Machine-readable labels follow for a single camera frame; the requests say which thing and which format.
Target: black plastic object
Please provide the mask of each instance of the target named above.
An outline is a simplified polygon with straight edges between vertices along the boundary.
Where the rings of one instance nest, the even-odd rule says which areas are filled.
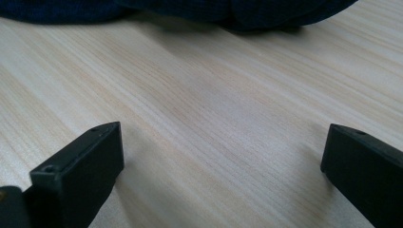
[[[403,227],[403,153],[350,127],[331,124],[320,166],[375,227]]]
[[[120,123],[96,126],[34,168],[24,193],[0,188],[0,227],[88,227],[123,168]]]

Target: navy cloth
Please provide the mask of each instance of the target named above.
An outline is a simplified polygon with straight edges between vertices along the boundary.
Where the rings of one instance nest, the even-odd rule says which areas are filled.
[[[304,26],[356,0],[0,0],[0,16],[33,23],[93,23],[149,10],[235,30]]]

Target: table surface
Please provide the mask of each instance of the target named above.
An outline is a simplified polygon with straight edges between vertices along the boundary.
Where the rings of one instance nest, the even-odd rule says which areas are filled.
[[[125,170],[90,227],[371,227],[319,165],[331,123],[403,149],[403,2],[237,34],[151,13],[0,19],[0,185],[120,121]]]

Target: light wood surface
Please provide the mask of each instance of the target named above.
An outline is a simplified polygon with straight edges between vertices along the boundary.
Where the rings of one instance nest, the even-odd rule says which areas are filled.
[[[371,227],[319,170],[330,123],[403,149],[403,2],[239,35],[150,13],[0,19],[0,185],[92,126],[125,170],[91,227]]]

